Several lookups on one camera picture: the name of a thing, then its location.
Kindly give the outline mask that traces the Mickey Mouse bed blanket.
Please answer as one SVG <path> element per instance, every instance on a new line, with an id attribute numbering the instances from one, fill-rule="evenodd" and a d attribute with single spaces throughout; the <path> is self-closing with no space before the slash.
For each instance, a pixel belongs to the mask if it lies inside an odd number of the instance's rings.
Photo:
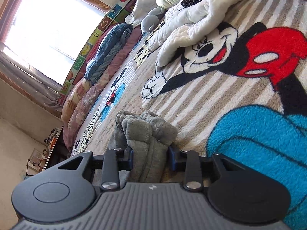
<path id="1" fill-rule="evenodd" d="M 178 148 L 224 154 L 283 183 L 285 223 L 306 229 L 306 0 L 242 0 L 160 71 L 148 42 L 100 93 L 72 155 L 102 154 L 117 112 L 151 111 L 177 128 Z"/>

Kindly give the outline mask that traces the grey fleece garment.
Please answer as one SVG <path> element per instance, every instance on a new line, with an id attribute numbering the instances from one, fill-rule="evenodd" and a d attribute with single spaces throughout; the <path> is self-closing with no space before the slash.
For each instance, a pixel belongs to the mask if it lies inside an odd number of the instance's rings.
<path id="1" fill-rule="evenodd" d="M 119 172 L 120 186 L 127 182 L 159 183 L 168 147 L 177 135 L 176 127 L 151 111 L 140 115 L 119 111 L 107 148 L 133 150 L 133 169 Z"/>

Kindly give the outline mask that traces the cluttered side shelf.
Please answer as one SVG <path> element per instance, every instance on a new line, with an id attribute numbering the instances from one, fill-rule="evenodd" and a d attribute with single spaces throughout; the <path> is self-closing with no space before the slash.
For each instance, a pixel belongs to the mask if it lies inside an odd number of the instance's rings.
<path id="1" fill-rule="evenodd" d="M 32 177 L 70 157 L 70 151 L 64 144 L 63 127 L 54 128 L 44 139 L 42 151 L 34 149 L 26 164 L 25 179 Z"/>

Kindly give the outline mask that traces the wooden framed window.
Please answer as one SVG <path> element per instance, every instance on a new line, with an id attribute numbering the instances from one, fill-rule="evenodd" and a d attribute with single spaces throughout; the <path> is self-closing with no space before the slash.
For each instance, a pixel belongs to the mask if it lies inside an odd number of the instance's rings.
<path id="1" fill-rule="evenodd" d="M 98 0 L 3 0 L 1 79 L 59 116 L 66 76 L 107 11 Z"/>

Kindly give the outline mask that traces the pink floral quilt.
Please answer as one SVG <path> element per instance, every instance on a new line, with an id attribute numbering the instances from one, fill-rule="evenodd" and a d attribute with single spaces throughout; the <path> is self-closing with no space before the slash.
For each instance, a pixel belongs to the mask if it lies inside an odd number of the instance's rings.
<path id="1" fill-rule="evenodd" d="M 115 55 L 98 82 L 92 85 L 87 93 L 80 99 L 70 117 L 70 120 L 64 124 L 63 139 L 68 150 L 72 150 L 78 131 L 85 121 L 88 113 L 92 109 L 100 93 L 104 90 L 111 78 L 121 67 L 134 45 L 139 41 L 140 35 L 141 29 L 139 26 L 132 30 L 131 35 L 127 39 L 127 43 Z"/>

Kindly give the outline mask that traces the blue folded quilt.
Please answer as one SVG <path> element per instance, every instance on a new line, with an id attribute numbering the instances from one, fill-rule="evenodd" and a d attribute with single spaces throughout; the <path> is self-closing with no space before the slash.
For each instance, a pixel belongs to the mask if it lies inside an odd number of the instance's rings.
<path id="1" fill-rule="evenodd" d="M 86 66 L 84 78 L 96 83 L 110 65 L 115 55 L 124 47 L 131 35 L 133 26 L 127 23 L 115 25 L 100 43 L 95 57 Z"/>

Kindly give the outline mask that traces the colourful alphabet foam mat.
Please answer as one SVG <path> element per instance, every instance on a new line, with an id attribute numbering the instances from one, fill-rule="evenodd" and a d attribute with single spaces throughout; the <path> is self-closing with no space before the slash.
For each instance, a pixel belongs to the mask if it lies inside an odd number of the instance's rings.
<path id="1" fill-rule="evenodd" d="M 85 60 L 92 51 L 95 44 L 100 40 L 101 36 L 113 25 L 124 23 L 126 16 L 128 16 L 134 9 L 136 0 L 119 0 L 106 13 L 98 26 L 95 28 L 89 39 L 86 41 L 82 50 L 74 61 L 64 84 L 59 92 L 56 100 L 56 105 L 63 106 L 68 94 L 73 87 L 84 77 L 86 71 Z"/>

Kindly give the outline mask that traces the orange patterned pillow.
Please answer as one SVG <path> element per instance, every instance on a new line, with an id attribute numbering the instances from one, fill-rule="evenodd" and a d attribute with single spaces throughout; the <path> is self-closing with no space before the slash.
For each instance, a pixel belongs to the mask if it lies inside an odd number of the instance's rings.
<path id="1" fill-rule="evenodd" d="M 62 108 L 61 120 L 64 124 L 68 124 L 77 104 L 86 95 L 90 87 L 91 82 L 82 78 L 71 90 Z"/>

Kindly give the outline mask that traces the grey plush toy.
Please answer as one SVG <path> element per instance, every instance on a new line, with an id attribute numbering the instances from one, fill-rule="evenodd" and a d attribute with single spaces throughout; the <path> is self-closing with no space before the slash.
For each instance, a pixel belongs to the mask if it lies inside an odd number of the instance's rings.
<path id="1" fill-rule="evenodd" d="M 151 32 L 165 16 L 166 11 L 167 10 L 162 7 L 152 9 L 141 22 L 140 29 L 142 32 Z"/>

